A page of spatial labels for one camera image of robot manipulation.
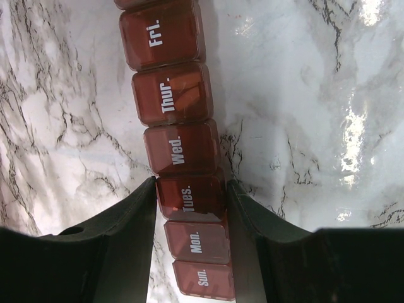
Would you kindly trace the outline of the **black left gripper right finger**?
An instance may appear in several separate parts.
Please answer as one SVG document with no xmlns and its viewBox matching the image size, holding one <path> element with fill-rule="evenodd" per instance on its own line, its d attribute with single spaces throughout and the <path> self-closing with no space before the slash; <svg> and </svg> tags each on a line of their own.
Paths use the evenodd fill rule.
<svg viewBox="0 0 404 303">
<path fill-rule="evenodd" d="M 227 183 L 237 302 L 402 302 L 402 229 L 308 232 Z"/>
</svg>

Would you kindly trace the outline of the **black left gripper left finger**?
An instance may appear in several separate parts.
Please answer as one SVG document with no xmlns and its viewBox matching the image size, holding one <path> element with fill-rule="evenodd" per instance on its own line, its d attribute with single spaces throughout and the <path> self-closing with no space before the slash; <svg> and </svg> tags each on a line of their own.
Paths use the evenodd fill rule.
<svg viewBox="0 0 404 303">
<path fill-rule="evenodd" d="M 156 180 L 58 235 L 1 229 L 2 302 L 145 302 Z"/>
</svg>

